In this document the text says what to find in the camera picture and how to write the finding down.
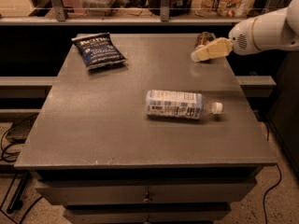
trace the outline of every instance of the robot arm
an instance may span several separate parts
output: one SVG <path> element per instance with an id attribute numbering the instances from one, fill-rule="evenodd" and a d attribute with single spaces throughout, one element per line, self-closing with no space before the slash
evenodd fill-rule
<path id="1" fill-rule="evenodd" d="M 292 0 L 286 8 L 269 12 L 238 23 L 229 33 L 196 49 L 195 62 L 227 56 L 231 51 L 239 55 L 264 50 L 299 50 L 299 0 Z"/>

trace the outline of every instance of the black cable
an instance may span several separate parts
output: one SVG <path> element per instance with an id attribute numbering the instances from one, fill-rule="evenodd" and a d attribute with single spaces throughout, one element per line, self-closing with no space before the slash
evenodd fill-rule
<path id="1" fill-rule="evenodd" d="M 20 152 L 8 152 L 8 150 L 13 147 L 19 145 L 18 142 L 14 142 L 11 143 L 9 145 L 7 145 L 5 148 L 3 148 L 3 151 L 1 153 L 1 160 L 0 161 L 5 161 L 5 162 L 15 162 L 18 159 L 18 156 L 20 154 Z"/>
<path id="2" fill-rule="evenodd" d="M 5 162 L 14 162 L 16 161 L 16 159 L 18 158 L 20 152 L 13 152 L 13 153 L 10 153 L 10 152 L 7 152 L 7 150 L 12 147 L 12 146 L 15 146 L 15 145 L 18 145 L 19 143 L 17 142 L 13 142 L 11 144 L 9 144 L 8 146 L 6 147 L 3 147 L 3 139 L 4 137 L 6 136 L 7 133 L 9 133 L 10 131 L 12 131 L 14 128 L 16 128 L 18 125 L 22 124 L 23 122 L 25 122 L 26 120 L 28 119 L 31 119 L 32 117 L 34 116 L 37 116 L 38 113 L 35 113 L 34 115 L 31 115 L 29 116 L 28 118 L 26 119 L 23 119 L 21 120 L 20 122 L 12 125 L 8 130 L 6 130 L 3 134 L 2 134 L 2 137 L 1 137 L 1 140 L 0 140 L 0 148 L 2 150 L 2 153 L 1 153 L 1 159 L 0 161 L 5 161 Z"/>
<path id="3" fill-rule="evenodd" d="M 13 176 L 13 178 L 12 178 L 12 180 L 11 180 L 11 182 L 10 182 L 10 185 L 9 185 L 9 187 L 8 187 L 8 189 L 7 189 L 7 193 L 6 193 L 6 195 L 5 195 L 5 197 L 4 197 L 4 199 L 3 199 L 3 201 L 1 202 L 1 205 L 0 205 L 0 212 L 4 215 L 4 216 L 6 216 L 9 220 L 11 220 L 13 223 L 15 223 L 15 224 L 22 224 L 23 223 L 23 221 L 26 219 L 26 217 L 27 217 L 27 215 L 28 215 L 28 213 L 30 212 L 30 210 L 43 198 L 42 196 L 40 196 L 40 197 L 38 197 L 29 207 L 28 207 L 28 209 L 26 210 L 26 212 L 24 213 L 24 215 L 21 217 L 21 220 L 20 220 L 20 222 L 18 223 L 17 221 L 15 221 L 13 218 L 11 218 L 6 212 L 4 212 L 3 210 L 2 210 L 2 207 L 3 207 L 3 205 L 4 205 L 4 203 L 5 203 L 5 201 L 6 201 L 6 199 L 7 199 L 7 196 L 8 196 L 8 194 L 10 193 L 10 190 L 11 190 L 11 188 L 12 188 L 12 185 L 13 185 L 13 183 L 15 182 L 15 180 L 16 180 L 16 178 L 17 178 L 17 175 L 18 174 L 15 174 L 14 176 Z"/>
<path id="4" fill-rule="evenodd" d="M 21 217 L 21 220 L 19 222 L 19 224 L 22 224 L 23 221 L 26 219 L 28 213 L 30 212 L 30 210 L 42 199 L 43 197 L 40 196 L 39 198 L 37 198 L 26 210 L 26 212 L 24 213 L 24 215 Z"/>
<path id="5" fill-rule="evenodd" d="M 270 128 L 269 128 L 269 125 L 267 124 L 267 122 L 266 122 L 265 120 L 262 120 L 262 119 L 261 119 L 261 121 L 264 123 L 265 127 L 267 128 L 267 141 L 269 141 L 269 134 L 270 134 Z M 274 186 L 272 186 L 270 189 L 268 189 L 268 190 L 264 193 L 264 195 L 263 195 L 263 212 L 264 212 L 265 224 L 268 223 L 268 216 L 267 216 L 267 212 L 266 212 L 266 210 L 265 210 L 265 197 L 266 197 L 266 195 L 268 194 L 268 192 L 269 192 L 270 190 L 274 189 L 275 187 L 277 187 L 277 186 L 280 184 L 281 179 L 282 179 L 282 173 L 281 173 L 281 171 L 280 171 L 280 168 L 279 168 L 278 164 L 277 164 L 277 168 L 278 168 L 278 171 L 279 171 L 279 180 L 278 180 L 278 182 L 277 182 Z"/>
<path id="6" fill-rule="evenodd" d="M 7 199 L 7 196 L 8 196 L 8 194 L 9 194 L 11 188 L 12 188 L 13 183 L 15 182 L 15 180 L 16 180 L 16 178 L 17 178 L 17 175 L 18 175 L 18 174 L 15 174 L 15 175 L 13 176 L 13 178 L 12 178 L 12 180 L 11 180 L 11 182 L 10 182 L 10 185 L 9 185 L 9 187 L 8 187 L 7 193 L 6 193 L 6 195 L 5 195 L 5 197 L 4 197 L 3 201 L 2 201 L 2 203 L 1 203 L 1 205 L 0 205 L 0 212 L 1 212 L 4 216 L 6 216 L 9 220 L 11 220 L 13 223 L 15 223 L 15 224 L 18 224 L 18 223 L 17 223 L 14 219 L 12 219 L 9 215 L 7 215 L 4 211 L 2 211 L 2 207 L 3 207 L 3 205 L 4 205 L 4 203 L 5 203 L 6 199 Z"/>
<path id="7" fill-rule="evenodd" d="M 277 164 L 277 168 L 278 168 L 278 171 L 279 171 L 279 181 L 274 186 L 272 186 L 270 189 L 268 189 L 266 191 L 266 193 L 263 195 L 263 212 L 264 212 L 265 224 L 268 223 L 267 212 L 265 210 L 265 197 L 266 197 L 266 195 L 268 194 L 268 192 L 270 190 L 274 189 L 275 187 L 277 187 L 279 185 L 279 183 L 281 182 L 281 179 L 282 179 L 282 174 L 281 174 L 281 171 L 280 171 L 280 168 L 279 168 L 278 164 Z"/>

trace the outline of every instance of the bottle cap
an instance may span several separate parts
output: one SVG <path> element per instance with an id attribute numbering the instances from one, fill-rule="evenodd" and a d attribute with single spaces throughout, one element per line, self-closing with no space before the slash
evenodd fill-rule
<path id="1" fill-rule="evenodd" d="M 214 102 L 212 104 L 212 110 L 211 110 L 211 112 L 212 112 L 213 115 L 222 114 L 222 110 L 223 110 L 222 103 L 220 103 L 220 102 Z"/>

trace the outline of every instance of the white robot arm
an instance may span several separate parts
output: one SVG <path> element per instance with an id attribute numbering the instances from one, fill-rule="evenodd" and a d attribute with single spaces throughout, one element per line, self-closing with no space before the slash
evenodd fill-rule
<path id="1" fill-rule="evenodd" d="M 250 18 L 229 33 L 233 51 L 239 55 L 263 50 L 299 50 L 299 0 L 286 8 Z"/>

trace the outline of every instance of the water bottle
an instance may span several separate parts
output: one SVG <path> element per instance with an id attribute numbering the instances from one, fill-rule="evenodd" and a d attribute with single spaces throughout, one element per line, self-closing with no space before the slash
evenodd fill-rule
<path id="1" fill-rule="evenodd" d="M 150 90 L 147 93 L 146 113 L 150 116 L 200 119 L 203 111 L 219 115 L 222 103 L 194 92 Z"/>

